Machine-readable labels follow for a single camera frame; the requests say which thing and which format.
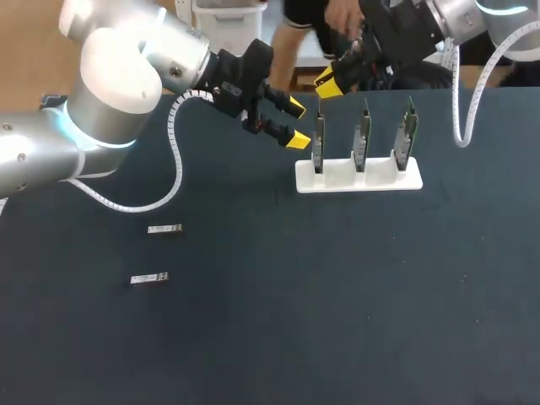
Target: black shorts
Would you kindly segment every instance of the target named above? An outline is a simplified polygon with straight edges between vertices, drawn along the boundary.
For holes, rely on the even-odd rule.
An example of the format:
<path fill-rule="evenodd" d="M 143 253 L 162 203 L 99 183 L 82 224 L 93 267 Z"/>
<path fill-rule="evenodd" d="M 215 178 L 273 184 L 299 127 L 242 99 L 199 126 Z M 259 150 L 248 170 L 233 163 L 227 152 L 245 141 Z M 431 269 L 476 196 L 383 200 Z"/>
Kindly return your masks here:
<path fill-rule="evenodd" d="M 324 20 L 329 0 L 283 0 L 285 23 L 299 30 L 315 30 L 322 53 L 334 59 L 332 33 Z"/>

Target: dark table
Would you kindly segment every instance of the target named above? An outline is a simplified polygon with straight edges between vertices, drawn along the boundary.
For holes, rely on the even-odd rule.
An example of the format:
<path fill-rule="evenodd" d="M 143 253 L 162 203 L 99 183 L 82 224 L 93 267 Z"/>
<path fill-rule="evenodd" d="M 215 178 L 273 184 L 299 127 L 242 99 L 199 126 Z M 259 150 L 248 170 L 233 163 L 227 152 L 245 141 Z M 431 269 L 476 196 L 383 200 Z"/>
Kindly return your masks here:
<path fill-rule="evenodd" d="M 392 147 L 410 94 L 367 94 L 371 156 Z M 0 404 L 540 403 L 540 90 L 489 90 L 466 149 L 450 92 L 412 96 L 418 192 L 299 195 L 310 151 L 194 101 L 165 208 L 115 213 L 68 184 L 12 198 Z M 325 105 L 328 158 L 348 155 L 362 101 Z M 117 173 L 88 183 L 125 204 L 164 195 L 171 102 Z M 146 234 L 177 223 L 183 236 Z M 166 286 L 126 286 L 163 271 Z"/>

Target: person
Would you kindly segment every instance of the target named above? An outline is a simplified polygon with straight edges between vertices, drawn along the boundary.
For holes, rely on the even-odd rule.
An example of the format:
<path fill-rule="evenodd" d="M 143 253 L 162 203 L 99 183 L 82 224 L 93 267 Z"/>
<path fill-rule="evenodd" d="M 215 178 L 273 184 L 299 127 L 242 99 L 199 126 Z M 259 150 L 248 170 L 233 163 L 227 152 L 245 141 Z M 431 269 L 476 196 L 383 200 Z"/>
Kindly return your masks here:
<path fill-rule="evenodd" d="M 283 22 L 274 33 L 270 86 L 288 91 L 296 57 L 305 36 L 314 30 L 325 58 L 335 59 L 332 30 L 351 41 L 359 33 L 363 15 L 359 0 L 283 0 Z"/>

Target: person's hand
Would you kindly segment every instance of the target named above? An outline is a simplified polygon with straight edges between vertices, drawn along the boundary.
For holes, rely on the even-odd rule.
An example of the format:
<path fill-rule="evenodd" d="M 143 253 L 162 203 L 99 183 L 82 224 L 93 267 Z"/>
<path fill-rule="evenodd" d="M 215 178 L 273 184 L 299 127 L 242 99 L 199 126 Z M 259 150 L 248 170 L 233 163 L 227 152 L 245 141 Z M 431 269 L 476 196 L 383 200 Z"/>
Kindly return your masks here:
<path fill-rule="evenodd" d="M 331 28 L 353 41 L 358 37 L 364 15 L 359 0 L 330 0 L 324 17 Z"/>

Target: white holder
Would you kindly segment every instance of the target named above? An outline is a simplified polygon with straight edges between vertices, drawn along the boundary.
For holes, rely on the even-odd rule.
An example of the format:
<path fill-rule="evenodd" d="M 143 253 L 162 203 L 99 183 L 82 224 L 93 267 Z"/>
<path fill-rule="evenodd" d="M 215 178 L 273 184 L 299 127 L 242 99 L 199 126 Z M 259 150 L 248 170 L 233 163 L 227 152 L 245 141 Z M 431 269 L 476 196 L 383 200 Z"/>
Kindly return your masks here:
<path fill-rule="evenodd" d="M 388 158 L 367 158 L 364 173 L 356 171 L 352 152 L 349 159 L 325 159 L 321 174 L 315 173 L 312 159 L 297 161 L 295 171 L 301 193 L 419 190 L 423 185 L 416 159 L 409 158 L 407 169 L 399 171 L 393 150 Z"/>

